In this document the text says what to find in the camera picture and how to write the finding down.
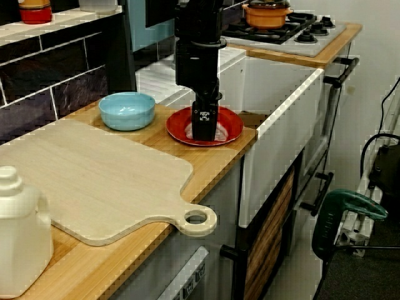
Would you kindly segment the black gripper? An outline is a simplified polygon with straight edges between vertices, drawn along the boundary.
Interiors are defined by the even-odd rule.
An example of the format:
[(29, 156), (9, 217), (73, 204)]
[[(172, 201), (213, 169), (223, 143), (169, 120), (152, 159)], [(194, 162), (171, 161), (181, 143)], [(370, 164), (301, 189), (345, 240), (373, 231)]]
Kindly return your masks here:
[(191, 42), (176, 44), (176, 84), (193, 90), (196, 98), (191, 109), (192, 138), (195, 141), (213, 141), (218, 123), (218, 105), (221, 98), (216, 47), (202, 47)]

